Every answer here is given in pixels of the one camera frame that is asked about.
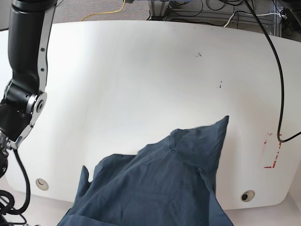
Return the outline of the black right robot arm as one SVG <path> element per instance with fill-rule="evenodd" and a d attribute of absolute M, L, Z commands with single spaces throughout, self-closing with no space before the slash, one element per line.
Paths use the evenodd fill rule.
<path fill-rule="evenodd" d="M 8 168 L 8 149 L 18 149 L 29 135 L 47 94 L 48 43 L 57 2 L 14 0 L 8 26 L 12 79 L 0 102 L 0 174 Z"/>

